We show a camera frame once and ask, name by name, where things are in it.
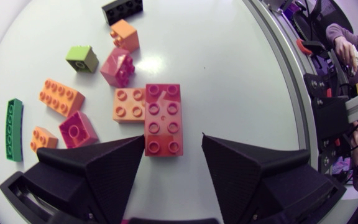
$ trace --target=magenta lego brick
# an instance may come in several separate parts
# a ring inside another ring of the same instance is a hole
[[[75,112],[59,125],[59,130],[69,149],[87,146],[98,140],[88,117],[80,111]]]
[[[128,85],[128,76],[135,71],[133,59],[128,50],[114,48],[100,69],[109,85],[124,88]]]

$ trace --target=lego brick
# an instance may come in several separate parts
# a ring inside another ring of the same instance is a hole
[[[111,26],[120,19],[125,19],[143,11],[142,0],[117,0],[102,7],[104,18]]]
[[[68,117],[79,110],[85,97],[78,91],[48,78],[39,94],[39,100],[50,108]]]
[[[87,146],[98,140],[88,117],[80,111],[60,124],[59,130],[68,149]]]
[[[139,38],[136,29],[124,19],[111,26],[110,35],[114,39],[115,46],[126,49],[130,53],[139,48]]]
[[[143,123],[145,97],[143,88],[117,88],[112,119],[118,123]]]
[[[22,113],[23,103],[18,99],[7,102],[5,147],[6,159],[21,161],[22,158]]]
[[[77,72],[89,73],[94,73],[99,63],[99,60],[92,51],[92,47],[89,45],[72,47],[66,55],[66,61]]]
[[[182,156],[180,85],[147,84],[145,155]]]
[[[37,149],[47,147],[55,149],[58,139],[45,128],[36,126],[32,131],[32,140],[30,148],[37,153]]]
[[[128,76],[135,71],[132,62],[128,50],[114,48],[100,68],[100,73],[110,85],[124,88],[128,85]]]

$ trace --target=orange lego brick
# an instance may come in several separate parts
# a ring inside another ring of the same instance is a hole
[[[130,53],[139,48],[139,38],[137,37],[136,29],[124,19],[116,22],[110,28],[110,35],[114,38],[115,46],[126,49]]]
[[[118,123],[144,122],[145,89],[116,88],[112,119]]]
[[[85,97],[78,91],[48,78],[40,92],[39,100],[50,108],[68,117],[78,111]]]
[[[36,126],[32,131],[30,147],[35,153],[37,153],[37,149],[41,147],[55,149],[57,140],[58,139],[48,130]]]

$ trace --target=black plastic part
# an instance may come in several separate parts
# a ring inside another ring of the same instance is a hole
[[[0,189],[31,223],[120,223],[143,151],[143,136],[70,150],[41,148],[40,162]]]
[[[143,11],[142,0],[116,0],[102,7],[104,18],[109,26],[120,19],[125,19]]]
[[[306,150],[275,151],[203,136],[225,223],[317,223],[346,189],[307,163]]]
[[[164,221],[164,220],[147,220],[144,218],[131,218],[128,224],[218,224],[214,218],[202,220],[181,220],[181,221]]]

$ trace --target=green lego brick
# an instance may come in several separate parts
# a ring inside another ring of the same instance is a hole
[[[18,99],[7,102],[6,112],[6,158],[21,161],[22,158],[22,111],[23,103]]]
[[[75,46],[72,47],[67,55],[66,61],[77,72],[90,72],[94,73],[98,66],[98,59],[92,51],[91,46]]]

